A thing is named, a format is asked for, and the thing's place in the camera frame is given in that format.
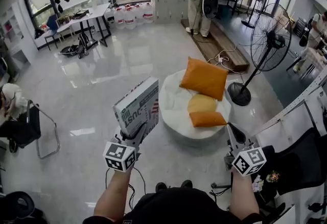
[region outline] black shirt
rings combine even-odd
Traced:
[[[170,188],[142,199],[124,218],[115,223],[255,223],[262,217],[252,214],[240,221],[228,211],[218,208],[216,203],[203,191],[192,188]],[[105,217],[93,216],[83,224],[112,224]]]

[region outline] yellow cushion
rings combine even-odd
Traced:
[[[188,112],[215,112],[217,108],[216,100],[212,97],[195,94],[189,101]]]
[[[190,113],[193,127],[214,127],[226,125],[220,112],[192,112]]]
[[[223,100],[228,71],[189,57],[188,68],[180,87]]]

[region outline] orange pillow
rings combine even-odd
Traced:
[[[188,68],[180,87],[223,100],[228,70],[189,57]]]
[[[192,112],[190,113],[193,127],[214,127],[226,125],[220,112]]]

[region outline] white cube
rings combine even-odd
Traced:
[[[267,162],[264,152],[261,148],[254,148],[239,152],[232,165],[242,176],[247,176],[258,172]]]
[[[108,141],[103,152],[109,168],[126,172],[136,161],[134,147]]]

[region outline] white box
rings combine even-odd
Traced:
[[[103,157],[109,168],[126,172],[136,161],[136,151],[134,147],[108,141]]]
[[[158,79],[149,77],[113,106],[115,116],[124,134],[133,136],[146,123],[145,138],[158,124],[158,92]]]
[[[239,152],[232,165],[242,176],[247,176],[258,172],[266,162],[265,154],[259,147]]]

